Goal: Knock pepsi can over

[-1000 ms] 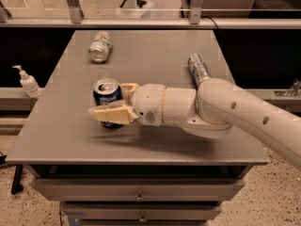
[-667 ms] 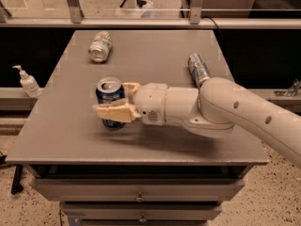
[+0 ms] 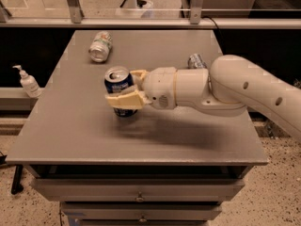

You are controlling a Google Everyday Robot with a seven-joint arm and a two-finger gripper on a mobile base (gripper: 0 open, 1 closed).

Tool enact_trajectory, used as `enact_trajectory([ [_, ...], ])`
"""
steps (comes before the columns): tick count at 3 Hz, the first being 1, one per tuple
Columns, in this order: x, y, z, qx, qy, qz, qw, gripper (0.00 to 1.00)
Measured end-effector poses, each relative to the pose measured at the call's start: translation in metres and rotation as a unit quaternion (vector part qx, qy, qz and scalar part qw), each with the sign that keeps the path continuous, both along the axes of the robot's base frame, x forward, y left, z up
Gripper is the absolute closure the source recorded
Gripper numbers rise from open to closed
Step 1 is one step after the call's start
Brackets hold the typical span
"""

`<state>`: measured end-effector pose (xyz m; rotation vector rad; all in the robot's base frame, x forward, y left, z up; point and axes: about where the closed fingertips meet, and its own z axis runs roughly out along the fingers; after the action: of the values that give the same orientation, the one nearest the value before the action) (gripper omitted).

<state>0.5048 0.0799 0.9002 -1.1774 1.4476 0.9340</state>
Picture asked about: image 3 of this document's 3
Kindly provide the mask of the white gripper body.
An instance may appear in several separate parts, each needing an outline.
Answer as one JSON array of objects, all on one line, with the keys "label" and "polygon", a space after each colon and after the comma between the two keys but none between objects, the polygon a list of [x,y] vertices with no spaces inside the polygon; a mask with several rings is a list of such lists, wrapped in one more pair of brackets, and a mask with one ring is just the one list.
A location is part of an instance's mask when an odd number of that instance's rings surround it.
[{"label": "white gripper body", "polygon": [[143,82],[143,90],[150,100],[150,105],[156,109],[174,109],[175,76],[174,67],[157,68],[148,73]]}]

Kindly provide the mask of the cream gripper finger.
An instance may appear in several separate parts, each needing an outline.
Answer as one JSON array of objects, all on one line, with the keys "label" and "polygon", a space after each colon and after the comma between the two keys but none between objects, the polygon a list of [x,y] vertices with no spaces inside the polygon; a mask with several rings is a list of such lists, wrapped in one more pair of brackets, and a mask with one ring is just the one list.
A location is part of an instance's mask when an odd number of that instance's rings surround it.
[{"label": "cream gripper finger", "polygon": [[142,87],[144,79],[148,75],[148,71],[146,70],[133,70],[130,71],[130,74],[133,78],[134,84],[137,85],[139,88]]},{"label": "cream gripper finger", "polygon": [[120,109],[142,109],[151,103],[145,93],[138,89],[106,94],[105,99],[110,106]]}]

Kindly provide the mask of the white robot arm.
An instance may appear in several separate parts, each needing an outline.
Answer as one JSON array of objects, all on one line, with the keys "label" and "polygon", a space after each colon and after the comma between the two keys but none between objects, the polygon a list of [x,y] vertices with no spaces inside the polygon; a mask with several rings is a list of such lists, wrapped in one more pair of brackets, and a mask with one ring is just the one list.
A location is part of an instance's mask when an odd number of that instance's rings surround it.
[{"label": "white robot arm", "polygon": [[252,108],[301,141],[301,89],[234,55],[218,57],[210,67],[151,72],[131,71],[134,83],[105,99],[114,108],[156,109],[188,106],[216,116],[237,116]]}]

